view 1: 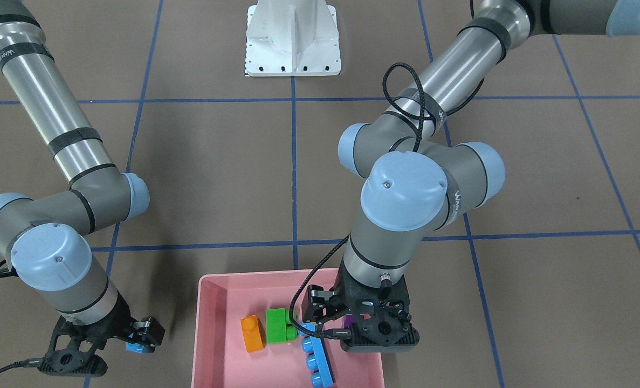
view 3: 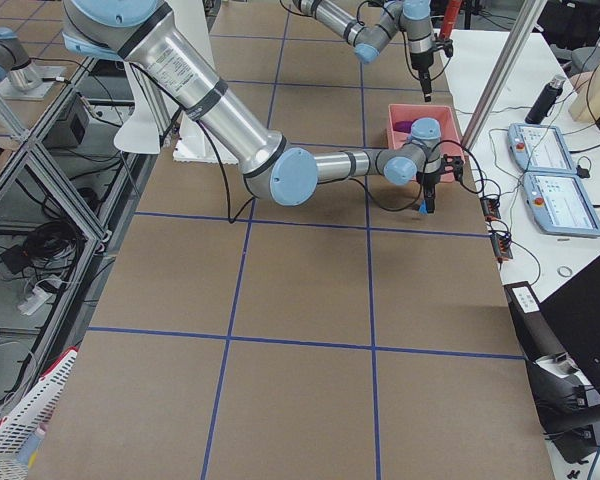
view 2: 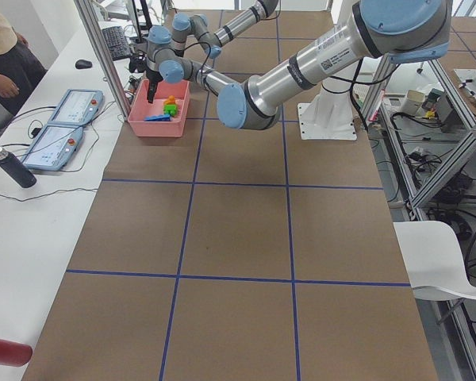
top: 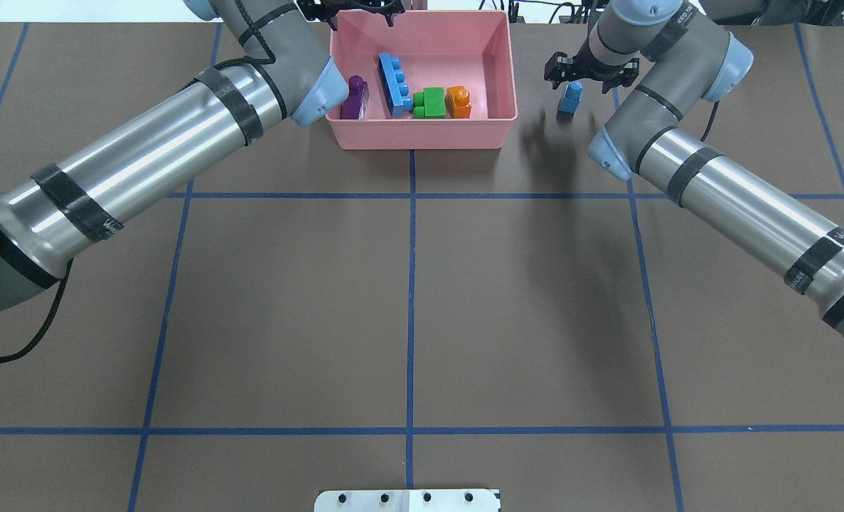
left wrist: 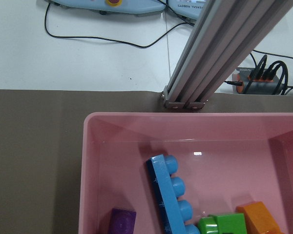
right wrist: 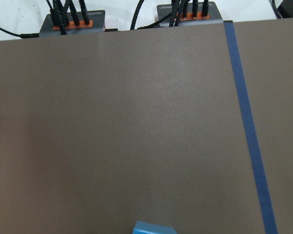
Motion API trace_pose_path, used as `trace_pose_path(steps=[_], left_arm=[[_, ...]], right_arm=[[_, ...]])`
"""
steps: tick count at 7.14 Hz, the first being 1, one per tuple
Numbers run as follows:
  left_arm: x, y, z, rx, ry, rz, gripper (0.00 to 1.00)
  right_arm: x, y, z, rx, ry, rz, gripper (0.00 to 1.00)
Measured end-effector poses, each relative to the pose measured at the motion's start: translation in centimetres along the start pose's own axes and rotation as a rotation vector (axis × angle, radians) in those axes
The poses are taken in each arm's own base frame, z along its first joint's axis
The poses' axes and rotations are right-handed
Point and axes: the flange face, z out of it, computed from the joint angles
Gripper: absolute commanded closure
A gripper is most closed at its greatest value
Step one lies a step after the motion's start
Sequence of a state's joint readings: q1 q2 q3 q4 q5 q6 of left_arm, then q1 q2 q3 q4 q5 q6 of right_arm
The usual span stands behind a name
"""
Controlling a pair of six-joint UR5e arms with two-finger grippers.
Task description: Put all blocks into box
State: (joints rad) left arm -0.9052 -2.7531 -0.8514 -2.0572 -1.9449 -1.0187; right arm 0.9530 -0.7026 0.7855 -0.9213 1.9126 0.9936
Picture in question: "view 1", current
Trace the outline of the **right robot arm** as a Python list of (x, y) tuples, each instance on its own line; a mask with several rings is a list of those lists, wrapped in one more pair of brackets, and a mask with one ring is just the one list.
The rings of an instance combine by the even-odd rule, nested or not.
[(59, 73), (41, 25), (19, 1), (0, 1), (0, 71), (67, 181), (65, 191), (41, 199), (0, 194), (0, 279), (19, 278), (59, 314), (49, 350), (30, 363), (59, 363), (66, 373), (97, 359), (111, 338), (128, 351), (154, 353), (164, 327), (152, 316), (132, 317), (86, 241), (143, 214), (147, 185), (116, 167)]

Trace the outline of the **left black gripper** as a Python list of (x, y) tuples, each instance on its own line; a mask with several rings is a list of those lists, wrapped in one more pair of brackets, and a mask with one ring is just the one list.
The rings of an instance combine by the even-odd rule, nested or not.
[(308, 286), (305, 323), (323, 325), (338, 320), (347, 314), (347, 308), (354, 315), (356, 323), (379, 324), (382, 321), (394, 321), (397, 324), (405, 324), (411, 321), (408, 286), (404, 276), (391, 285), (389, 295), (384, 296), (384, 292), (379, 288), (362, 284), (355, 280), (345, 267), (340, 267), (334, 289), (339, 292), (339, 297), (346, 307), (335, 308), (327, 305), (335, 296), (334, 290)]

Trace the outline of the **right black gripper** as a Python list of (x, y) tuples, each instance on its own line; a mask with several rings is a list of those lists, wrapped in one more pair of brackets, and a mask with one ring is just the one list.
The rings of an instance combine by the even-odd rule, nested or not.
[(135, 321), (130, 316), (130, 309), (122, 296), (102, 320), (89, 325), (76, 325), (61, 319), (63, 336), (80, 337), (95, 345), (105, 345), (111, 337), (124, 342), (136, 342), (142, 345), (161, 345), (166, 329), (155, 317), (148, 316)]

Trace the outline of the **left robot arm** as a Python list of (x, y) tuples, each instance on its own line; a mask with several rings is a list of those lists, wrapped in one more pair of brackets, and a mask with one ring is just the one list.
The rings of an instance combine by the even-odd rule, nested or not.
[(303, 282), (302, 321), (322, 324), (346, 314), (369, 322), (410, 317), (404, 271), (427, 235), (480, 208), (506, 179), (486, 143), (446, 147), (430, 141), (478, 92), (508, 52), (541, 34), (640, 35), (640, 1), (482, 1), (455, 41), (421, 74), (404, 63), (382, 79), (389, 107), (373, 123), (349, 126), (340, 164), (364, 178), (361, 209), (344, 247), (332, 290)]

